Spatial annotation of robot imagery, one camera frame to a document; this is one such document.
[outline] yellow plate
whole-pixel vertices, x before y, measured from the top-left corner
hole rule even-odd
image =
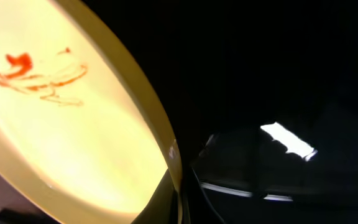
[[[62,223],[129,223],[167,167],[179,191],[167,115],[107,26],[77,0],[0,0],[0,174]]]

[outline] light strip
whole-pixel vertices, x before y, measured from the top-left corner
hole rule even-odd
[[[208,184],[208,183],[201,183],[200,186],[202,188],[205,188],[205,189],[210,189],[210,190],[217,191],[217,192],[222,192],[222,193],[225,193],[225,194],[237,195],[237,196],[240,196],[240,197],[251,197],[252,196],[251,192],[229,189],[227,187],[221,187],[221,186]]]
[[[309,161],[317,153],[317,150],[309,146],[308,143],[299,139],[296,135],[277,122],[274,124],[262,125],[260,128],[271,135],[273,141],[278,140],[286,146],[286,153],[295,153],[305,161]]]
[[[266,197],[264,197],[265,200],[275,200],[275,201],[281,201],[281,202],[292,202],[292,198],[289,196],[281,196],[281,195],[270,195],[268,194]]]

